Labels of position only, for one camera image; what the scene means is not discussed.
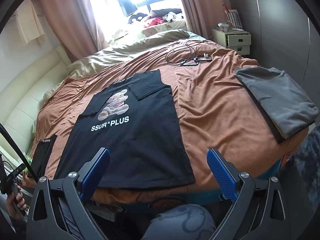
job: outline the orange blanket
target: orange blanket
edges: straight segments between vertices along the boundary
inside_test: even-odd
[[[242,58],[235,51],[206,41],[194,47],[197,55],[209,53],[212,62],[198,66],[170,66],[165,61],[168,51],[188,42],[178,41],[139,57],[107,67],[99,73],[80,79],[66,78],[63,85],[46,101],[37,118],[33,155],[38,141],[57,134],[45,175],[52,179],[57,169],[68,136],[92,96],[112,82],[132,76],[136,72],[160,69],[163,83],[172,88],[178,114],[182,140],[196,178],[188,186],[132,191],[115,188],[98,188],[93,200],[101,203],[149,202],[157,198],[187,192],[211,191],[218,188],[206,162],[206,153],[216,147],[240,171],[258,176],[286,154],[294,154],[305,138],[308,129],[278,144],[260,111],[247,91],[236,79],[238,67],[257,66],[256,60]],[[171,61],[184,59],[188,50],[170,57]],[[34,186],[24,176],[24,185]]]

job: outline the blue textured pad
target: blue textured pad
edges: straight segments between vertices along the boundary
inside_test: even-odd
[[[225,197],[234,203],[238,197],[236,181],[212,149],[207,153],[207,163]]]
[[[100,183],[103,174],[106,172],[109,163],[110,152],[105,149],[82,182],[82,191],[80,194],[80,199],[82,201],[90,199],[93,196],[93,193]]]

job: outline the person's knee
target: person's knee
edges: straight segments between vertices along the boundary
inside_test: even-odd
[[[154,218],[142,240],[207,240],[215,229],[215,223],[204,207],[186,204]]]

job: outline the bedside table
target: bedside table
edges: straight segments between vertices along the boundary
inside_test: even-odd
[[[212,30],[213,41],[227,49],[235,50],[239,55],[249,55],[251,34],[243,31],[229,31],[227,33],[218,29]]]

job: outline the human hand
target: human hand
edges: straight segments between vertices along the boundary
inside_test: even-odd
[[[9,216],[15,220],[21,220],[21,217],[13,207],[14,198],[16,198],[16,200],[18,201],[17,207],[20,208],[20,210],[26,210],[27,208],[27,205],[25,204],[25,199],[22,197],[22,193],[20,192],[20,190],[21,187],[18,186],[18,195],[15,197],[14,193],[12,192],[10,195],[7,196],[6,200]]]

